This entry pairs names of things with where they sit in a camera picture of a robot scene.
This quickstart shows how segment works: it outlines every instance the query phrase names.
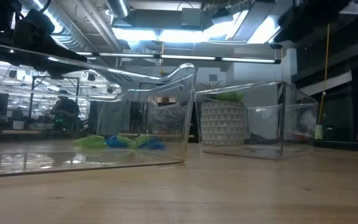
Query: clear acrylic box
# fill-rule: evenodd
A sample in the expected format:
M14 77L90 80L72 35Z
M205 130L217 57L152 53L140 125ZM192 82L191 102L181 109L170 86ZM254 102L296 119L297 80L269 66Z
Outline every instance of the clear acrylic box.
M0 175L183 162L196 73L183 64L152 77L0 45Z
M318 104L292 85L231 86L195 98L203 152L280 159L313 149Z

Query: textured white pot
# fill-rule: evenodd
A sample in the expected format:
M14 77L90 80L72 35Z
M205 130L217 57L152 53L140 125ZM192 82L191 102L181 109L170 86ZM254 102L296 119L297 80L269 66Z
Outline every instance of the textured white pot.
M244 144L245 107L236 102L207 102L201 105L201 136L204 144L233 146Z

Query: desk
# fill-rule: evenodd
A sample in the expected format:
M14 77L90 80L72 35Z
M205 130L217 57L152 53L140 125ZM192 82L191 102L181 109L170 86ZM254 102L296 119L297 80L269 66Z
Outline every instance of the desk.
M358 223L358 152L0 177L0 223Z

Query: wooden table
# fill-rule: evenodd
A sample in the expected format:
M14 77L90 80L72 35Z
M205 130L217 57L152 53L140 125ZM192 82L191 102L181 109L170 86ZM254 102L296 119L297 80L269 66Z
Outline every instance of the wooden table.
M358 152L0 177L0 223L358 223Z

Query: green plant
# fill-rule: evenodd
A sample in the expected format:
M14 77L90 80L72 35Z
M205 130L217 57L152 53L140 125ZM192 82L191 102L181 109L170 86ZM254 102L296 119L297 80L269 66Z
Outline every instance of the green plant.
M219 88L219 84L222 81L217 82L217 84L215 85L211 85L209 83L202 83L202 85L207 89L207 90L214 90ZM241 102L244 99L244 94L242 93L238 93L238 92L228 92L228 93L218 93L218 94L212 94L210 96L211 99L214 100L220 100L220 101L228 101L228 102Z

